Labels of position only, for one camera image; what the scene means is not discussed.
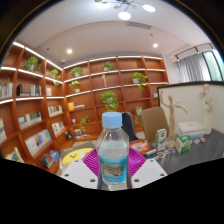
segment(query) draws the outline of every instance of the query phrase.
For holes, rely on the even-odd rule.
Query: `small box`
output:
[[[157,152],[164,150],[166,147],[166,129],[160,129],[156,132],[156,149]]]
[[[192,139],[189,135],[183,135],[176,140],[176,149],[179,153],[186,152],[190,149],[192,144]]]

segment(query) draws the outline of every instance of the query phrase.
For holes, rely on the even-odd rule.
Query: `bottle label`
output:
[[[127,174],[127,157],[120,159],[99,156],[103,180],[111,183],[122,183]]]

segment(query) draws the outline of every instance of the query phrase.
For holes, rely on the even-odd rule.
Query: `window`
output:
[[[223,80],[222,80],[221,71],[219,69],[219,65],[217,63],[217,60],[213,52],[212,51],[204,52],[203,55],[211,75],[211,80],[222,82]]]
[[[221,58],[221,56],[220,56],[220,54],[219,54],[219,52],[217,50],[213,50],[213,52],[214,52],[214,55],[215,55],[215,57],[217,59],[219,68],[220,68],[221,73],[222,73],[222,78],[224,80],[224,63],[223,63],[223,60],[222,60],[222,58]]]

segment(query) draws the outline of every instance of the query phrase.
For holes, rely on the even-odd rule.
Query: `wall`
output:
[[[166,67],[169,84],[179,83],[175,63],[164,55],[162,55],[162,58]]]
[[[173,102],[179,101],[180,104],[188,111],[186,114],[181,108],[175,108],[175,131],[177,133],[177,125],[179,122],[197,120],[203,124],[205,110],[201,105],[198,94],[201,90],[201,84],[179,87],[167,87],[159,90],[161,97],[163,90],[163,102],[169,104],[168,96],[173,97]],[[214,98],[212,109],[212,128],[224,134],[224,85],[210,84],[210,94]],[[167,121],[169,122],[169,108],[160,103],[164,109]]]

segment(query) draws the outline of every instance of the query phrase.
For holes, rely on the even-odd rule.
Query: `water bottle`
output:
[[[103,182],[109,190],[126,188],[129,137],[121,128],[122,114],[102,114],[103,131],[96,141]]]

